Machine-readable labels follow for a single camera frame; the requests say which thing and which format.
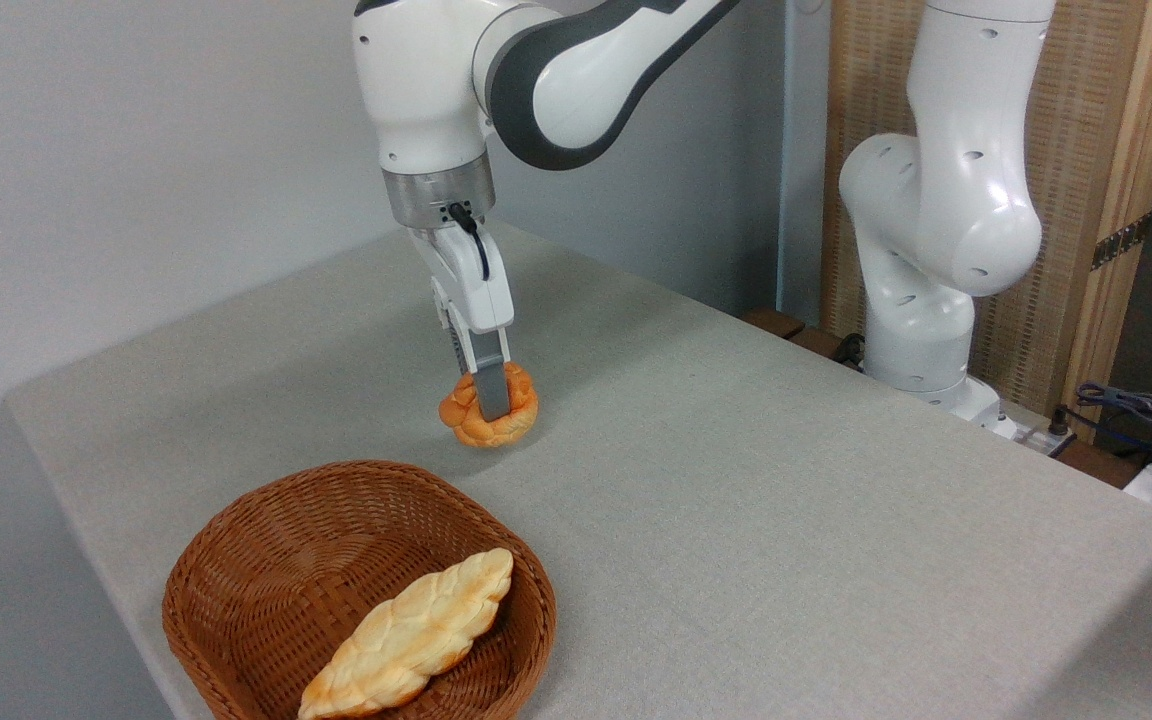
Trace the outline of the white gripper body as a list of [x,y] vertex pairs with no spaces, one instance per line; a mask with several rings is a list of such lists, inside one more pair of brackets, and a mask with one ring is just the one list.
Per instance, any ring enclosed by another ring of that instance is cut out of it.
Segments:
[[410,232],[431,276],[444,286],[475,333],[502,329],[515,320],[506,265],[488,229],[457,225]]

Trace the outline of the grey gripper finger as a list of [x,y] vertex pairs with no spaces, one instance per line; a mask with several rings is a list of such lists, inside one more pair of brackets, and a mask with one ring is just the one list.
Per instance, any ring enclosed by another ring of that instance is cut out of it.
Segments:
[[435,310],[440,316],[440,323],[445,332],[450,338],[454,355],[456,355],[462,374],[473,374],[473,342],[470,325],[465,316],[461,313],[444,286],[439,281],[431,281],[431,291],[435,300]]
[[467,331],[462,338],[462,355],[484,420],[498,420],[511,414],[506,381],[506,364],[509,361],[506,331]]

